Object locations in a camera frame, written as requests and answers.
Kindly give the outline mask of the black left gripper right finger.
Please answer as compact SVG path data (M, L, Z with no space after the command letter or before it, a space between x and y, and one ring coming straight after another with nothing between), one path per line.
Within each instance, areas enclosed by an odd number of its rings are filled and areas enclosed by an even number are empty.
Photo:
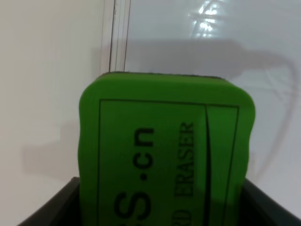
M247 179L235 181L234 226L299 226L290 213Z

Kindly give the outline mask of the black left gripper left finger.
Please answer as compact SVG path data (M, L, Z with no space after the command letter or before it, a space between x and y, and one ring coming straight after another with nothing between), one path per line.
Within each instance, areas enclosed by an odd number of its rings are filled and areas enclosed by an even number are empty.
M47 203L21 222L20 226L79 226L79 177L73 177Z

